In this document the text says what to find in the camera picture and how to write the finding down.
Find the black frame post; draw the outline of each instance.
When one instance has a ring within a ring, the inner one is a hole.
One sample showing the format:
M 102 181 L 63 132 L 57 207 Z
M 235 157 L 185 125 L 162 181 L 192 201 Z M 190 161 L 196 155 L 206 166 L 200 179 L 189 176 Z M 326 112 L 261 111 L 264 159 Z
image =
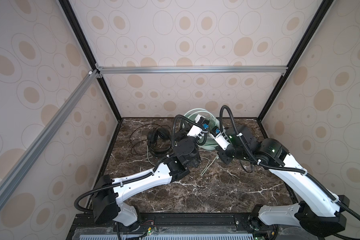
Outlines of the black frame post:
M 285 81 L 288 79 L 289 75 L 291 74 L 292 70 L 294 69 L 295 65 L 297 64 L 298 60 L 300 59 L 302 53 L 306 49 L 309 41 L 311 40 L 312 36 L 315 34 L 317 28 L 319 27 L 321 20 L 324 18 L 325 14 L 329 10 L 334 0 L 323 0 L 319 9 L 317 10 L 316 14 L 312 18 L 311 23 L 309 24 L 306 32 L 304 33 L 298 47 L 296 48 L 295 52 L 293 53 L 291 59 L 289 60 L 287 67 L 288 70 L 285 72 L 283 76 L 280 77 L 278 83 L 276 84 L 275 88 L 273 89 L 271 95 L 269 96 L 267 102 L 264 105 L 264 108 L 261 110 L 260 115 L 258 116 L 259 122 L 261 122 L 265 115 L 267 114 L 269 108 L 272 106 L 274 100 L 276 99 L 277 95 L 279 94 L 280 90 L 282 89 Z
M 85 35 L 81 29 L 79 21 L 76 18 L 76 15 L 72 9 L 71 4 L 69 3 L 68 0 L 59 0 L 59 3 L 69 21 L 69 24 L 72 27 L 73 32 L 76 35 L 77 40 L 79 41 L 79 44 L 89 62 L 89 65 L 91 66 L 92 69 L 96 69 L 97 72 L 100 74 L 100 72 L 96 66 L 96 59 L 93 56 L 91 47 L 89 46 L 87 39 L 85 38 Z M 100 85 L 102 91 L 104 92 L 104 95 L 110 105 L 110 108 L 112 109 L 113 113 L 115 114 L 117 121 L 120 122 L 122 120 L 120 112 L 117 109 L 115 101 L 113 100 L 112 95 L 109 91 L 109 88 L 101 74 L 100 74 L 100 78 L 98 78 L 97 81 L 99 82 L 99 85 Z

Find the side wall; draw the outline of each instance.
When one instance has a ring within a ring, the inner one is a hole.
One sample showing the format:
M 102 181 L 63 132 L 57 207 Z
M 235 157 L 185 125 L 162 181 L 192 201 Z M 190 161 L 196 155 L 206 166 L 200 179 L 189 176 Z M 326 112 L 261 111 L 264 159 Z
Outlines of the side wall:
M 88 70 L 56 1 L 0 1 L 0 182 Z M 94 81 L 1 210 L 0 240 L 65 239 L 115 127 Z
M 360 1 L 333 6 L 263 125 L 360 214 Z M 360 238 L 360 223 L 345 215 L 345 235 Z

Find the brown marble tabletop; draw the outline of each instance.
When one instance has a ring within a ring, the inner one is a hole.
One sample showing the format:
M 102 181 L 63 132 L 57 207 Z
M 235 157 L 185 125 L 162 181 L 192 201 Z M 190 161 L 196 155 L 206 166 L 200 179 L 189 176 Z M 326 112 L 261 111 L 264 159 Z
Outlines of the brown marble tabletop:
M 236 119 L 236 125 L 245 124 L 258 140 L 263 140 L 255 120 Z M 230 127 L 230 120 L 223 120 Z M 147 133 L 159 125 L 172 127 L 173 118 L 128 118 L 124 119 L 105 174 L 111 178 L 123 177 L 149 169 L 157 161 L 149 154 L 147 159 Z M 157 149 L 165 149 L 169 141 L 158 140 Z M 135 205 L 140 212 L 251 212 L 255 204 L 292 204 L 284 182 L 277 176 L 255 166 L 253 173 L 242 170 L 234 159 L 229 165 L 216 159 L 201 176 L 203 169 L 217 155 L 217 152 L 200 149 L 202 163 L 198 168 L 190 168 L 191 173 L 182 180 L 151 188 L 129 198 L 126 203 Z M 249 164 L 243 162 L 249 170 Z

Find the horizontal metal bar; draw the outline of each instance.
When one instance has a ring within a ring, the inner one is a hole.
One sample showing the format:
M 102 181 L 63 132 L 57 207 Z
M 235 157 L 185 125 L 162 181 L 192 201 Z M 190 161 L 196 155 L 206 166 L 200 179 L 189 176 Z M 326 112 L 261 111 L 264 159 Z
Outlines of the horizontal metal bar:
M 21 180 L 25 177 L 29 169 L 39 158 L 41 153 L 47 147 L 49 141 L 53 138 L 61 125 L 67 119 L 74 107 L 77 105 L 83 94 L 87 91 L 97 75 L 96 70 L 92 70 L 91 75 L 87 75 L 71 94 L 68 100 L 58 110 L 52 120 L 47 124 L 43 131 L 39 134 L 33 144 L 23 154 L 18 164 L 0 183 L 0 210 L 10 198 Z
M 100 74 L 121 73 L 285 73 L 287 66 L 100 67 Z

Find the patterned wall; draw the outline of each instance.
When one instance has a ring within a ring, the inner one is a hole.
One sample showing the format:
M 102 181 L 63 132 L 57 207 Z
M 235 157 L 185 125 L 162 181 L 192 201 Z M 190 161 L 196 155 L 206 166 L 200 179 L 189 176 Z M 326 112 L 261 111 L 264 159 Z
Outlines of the patterned wall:
M 0 211 L 0 240 L 66 239 L 79 213 L 73 202 L 92 189 L 115 127 L 91 84 Z
M 0 1 L 0 181 L 87 75 L 54 0 Z M 0 240 L 65 239 L 116 120 L 91 84 L 0 212 Z
M 360 214 L 360 0 L 334 5 L 263 124 Z M 345 234 L 360 238 L 360 222 L 345 215 Z
M 106 74 L 105 79 L 123 117 L 173 117 L 193 108 L 218 116 L 223 105 L 235 117 L 257 117 L 280 75 Z
M 54 0 L 0 1 L 0 181 L 87 75 Z
M 282 65 L 321 0 L 71 0 L 103 66 Z

